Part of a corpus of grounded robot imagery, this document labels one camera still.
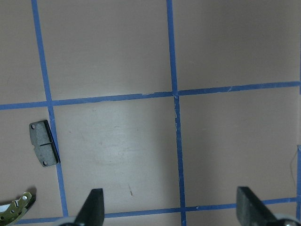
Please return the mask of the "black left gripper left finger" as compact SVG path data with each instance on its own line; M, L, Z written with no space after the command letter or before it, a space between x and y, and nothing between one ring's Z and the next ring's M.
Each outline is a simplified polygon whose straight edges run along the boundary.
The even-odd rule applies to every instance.
M103 189L92 189L82 208L77 214L74 224L77 226L102 226L104 223Z

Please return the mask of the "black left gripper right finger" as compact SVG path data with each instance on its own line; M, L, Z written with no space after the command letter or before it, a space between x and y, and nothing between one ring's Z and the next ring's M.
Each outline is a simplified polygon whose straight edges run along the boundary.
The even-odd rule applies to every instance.
M241 226L274 226L276 217L247 186L236 194L236 216Z

